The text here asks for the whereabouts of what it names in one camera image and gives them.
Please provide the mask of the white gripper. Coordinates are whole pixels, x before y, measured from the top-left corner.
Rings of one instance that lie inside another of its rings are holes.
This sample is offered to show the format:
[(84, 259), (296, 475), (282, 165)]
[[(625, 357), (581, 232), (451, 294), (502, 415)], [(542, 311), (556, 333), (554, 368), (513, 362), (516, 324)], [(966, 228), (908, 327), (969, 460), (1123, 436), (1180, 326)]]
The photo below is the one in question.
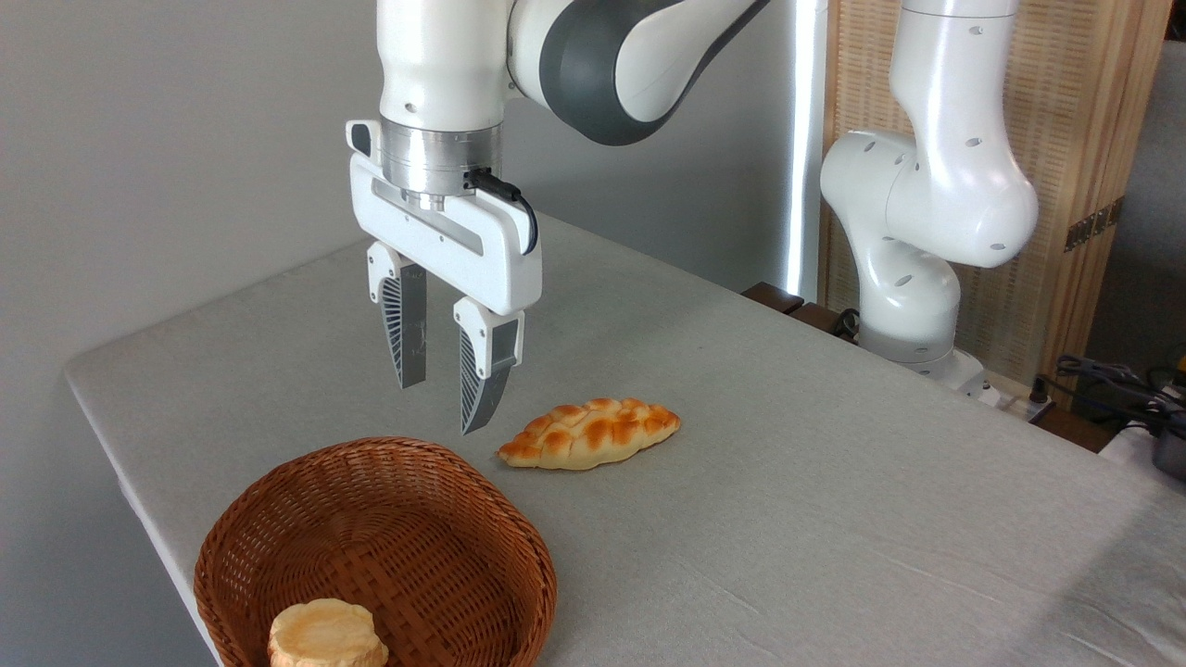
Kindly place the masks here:
[(353, 212), (378, 240), (366, 252), (370, 299), (383, 316), (398, 387), (408, 388), (426, 379), (427, 271), (463, 292), (453, 312), (461, 431), (471, 434), (491, 421), (522, 362), (518, 309), (542, 293), (542, 248), (528, 250), (529, 215), (498, 195), (448, 195), (440, 211), (406, 201), (383, 177), (380, 139), (377, 121), (347, 122)]

